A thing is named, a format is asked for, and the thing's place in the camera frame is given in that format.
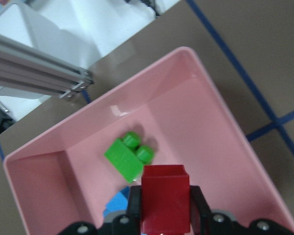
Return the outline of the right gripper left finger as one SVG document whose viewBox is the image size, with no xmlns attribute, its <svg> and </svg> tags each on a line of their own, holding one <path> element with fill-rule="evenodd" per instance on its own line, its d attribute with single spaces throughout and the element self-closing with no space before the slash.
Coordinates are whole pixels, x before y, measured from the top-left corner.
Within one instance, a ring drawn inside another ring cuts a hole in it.
<svg viewBox="0 0 294 235">
<path fill-rule="evenodd" d="M 132 186 L 126 210 L 108 215 L 100 228 L 92 223 L 77 221 L 59 232 L 60 235 L 140 235 L 141 234 L 141 187 Z"/>
</svg>

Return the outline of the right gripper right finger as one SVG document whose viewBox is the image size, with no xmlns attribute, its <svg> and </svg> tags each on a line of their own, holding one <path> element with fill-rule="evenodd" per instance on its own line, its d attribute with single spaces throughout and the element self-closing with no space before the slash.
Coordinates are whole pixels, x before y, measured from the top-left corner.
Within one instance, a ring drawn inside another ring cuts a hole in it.
<svg viewBox="0 0 294 235">
<path fill-rule="evenodd" d="M 245 227 L 223 212 L 212 211 L 199 186 L 190 186 L 190 221 L 195 235 L 294 235 L 270 219 L 256 219 Z"/>
</svg>

